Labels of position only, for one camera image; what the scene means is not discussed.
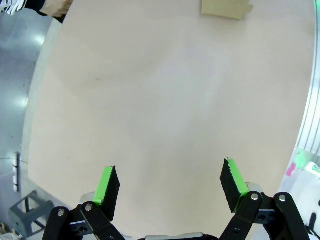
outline person's hand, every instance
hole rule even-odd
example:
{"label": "person's hand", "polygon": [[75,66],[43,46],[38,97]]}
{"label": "person's hand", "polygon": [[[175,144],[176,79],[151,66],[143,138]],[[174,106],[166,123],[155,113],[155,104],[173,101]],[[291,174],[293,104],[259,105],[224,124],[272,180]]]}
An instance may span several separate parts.
{"label": "person's hand", "polygon": [[40,12],[52,17],[66,15],[74,0],[46,0]]}

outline gray floor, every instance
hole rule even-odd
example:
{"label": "gray floor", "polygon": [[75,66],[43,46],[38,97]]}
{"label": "gray floor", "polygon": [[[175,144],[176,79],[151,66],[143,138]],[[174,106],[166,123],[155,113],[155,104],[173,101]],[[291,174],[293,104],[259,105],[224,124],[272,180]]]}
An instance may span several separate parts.
{"label": "gray floor", "polygon": [[28,93],[51,22],[29,9],[0,13],[0,221],[10,227],[8,208],[22,197],[14,192],[13,161],[22,150]]}

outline table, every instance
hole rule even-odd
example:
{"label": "table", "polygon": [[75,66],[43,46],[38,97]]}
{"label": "table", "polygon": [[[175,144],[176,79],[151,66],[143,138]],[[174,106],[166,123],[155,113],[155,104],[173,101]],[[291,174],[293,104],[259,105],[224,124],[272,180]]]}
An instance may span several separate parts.
{"label": "table", "polygon": [[237,21],[200,0],[76,0],[38,93],[30,178],[76,207],[115,165],[113,223],[136,238],[219,236],[225,157],[273,196],[305,110],[314,7],[251,3]]}

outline bolt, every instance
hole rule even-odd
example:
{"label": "bolt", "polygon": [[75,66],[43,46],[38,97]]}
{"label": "bolt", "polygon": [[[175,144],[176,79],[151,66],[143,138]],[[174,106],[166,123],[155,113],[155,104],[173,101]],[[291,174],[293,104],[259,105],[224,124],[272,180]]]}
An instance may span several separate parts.
{"label": "bolt", "polygon": [[285,201],[286,201],[286,196],[285,196],[285,195],[280,195],[280,196],[279,196],[279,200],[280,200],[281,202],[285,202]]}
{"label": "bolt", "polygon": [[251,195],[251,199],[256,201],[259,199],[259,196],[256,193],[254,193]]}
{"label": "bolt", "polygon": [[59,209],[58,216],[61,217],[63,214],[65,214],[65,210]]}
{"label": "bolt", "polygon": [[88,204],[85,206],[85,210],[86,210],[87,212],[89,212],[89,211],[91,211],[91,209],[92,209],[92,205],[91,205],[90,203],[88,203]]}

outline beige tabletop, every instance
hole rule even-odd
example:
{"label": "beige tabletop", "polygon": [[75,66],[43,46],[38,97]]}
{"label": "beige tabletop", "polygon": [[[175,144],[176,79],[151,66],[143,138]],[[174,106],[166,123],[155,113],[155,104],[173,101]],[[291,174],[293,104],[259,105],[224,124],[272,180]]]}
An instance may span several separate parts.
{"label": "beige tabletop", "polygon": [[104,166],[124,234],[220,236],[225,157],[276,193],[305,110],[312,1],[252,0],[242,21],[200,0],[76,0],[49,58],[29,176],[75,207]]}

